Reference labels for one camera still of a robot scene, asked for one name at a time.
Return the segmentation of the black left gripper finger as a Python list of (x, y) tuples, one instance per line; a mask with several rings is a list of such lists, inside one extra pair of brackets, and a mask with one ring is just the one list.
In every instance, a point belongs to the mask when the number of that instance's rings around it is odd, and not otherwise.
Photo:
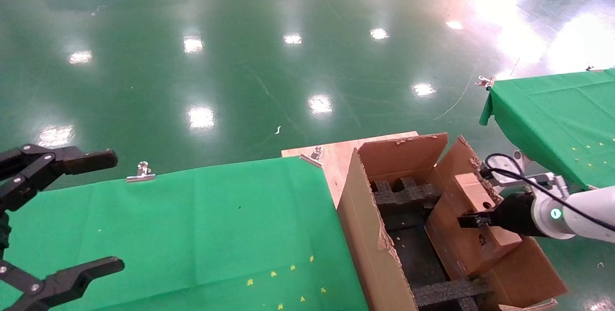
[(83, 297), (93, 280), (118, 273), (125, 264), (122, 259), (110, 256), (59, 270), (43, 280), (5, 260), (0, 267), (2, 282), (22, 292), (5, 311), (48, 311)]
[(111, 149), (85, 153), (75, 146), (49, 149), (24, 145), (0, 156), (0, 210), (17, 211), (62, 175), (85, 174), (116, 167)]

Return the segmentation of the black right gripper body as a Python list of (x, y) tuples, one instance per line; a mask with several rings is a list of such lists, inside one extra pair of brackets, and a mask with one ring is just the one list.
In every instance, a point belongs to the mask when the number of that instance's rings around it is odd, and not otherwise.
[(541, 237), (532, 217), (531, 193), (510, 193), (490, 214), (490, 226), (499, 226), (514, 234)]

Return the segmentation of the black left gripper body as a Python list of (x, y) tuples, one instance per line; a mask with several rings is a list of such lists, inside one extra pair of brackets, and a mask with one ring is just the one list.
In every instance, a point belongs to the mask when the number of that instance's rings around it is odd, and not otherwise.
[(4, 258), (4, 252), (10, 246), (11, 226), (9, 220), (9, 215), (6, 212), (0, 214), (0, 259)]

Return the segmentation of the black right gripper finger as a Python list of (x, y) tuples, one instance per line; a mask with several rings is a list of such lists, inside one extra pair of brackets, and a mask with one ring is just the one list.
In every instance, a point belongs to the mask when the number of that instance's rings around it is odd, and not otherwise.
[(494, 212), (492, 211), (469, 212), (457, 217), (457, 221), (461, 228), (492, 226), (493, 220)]

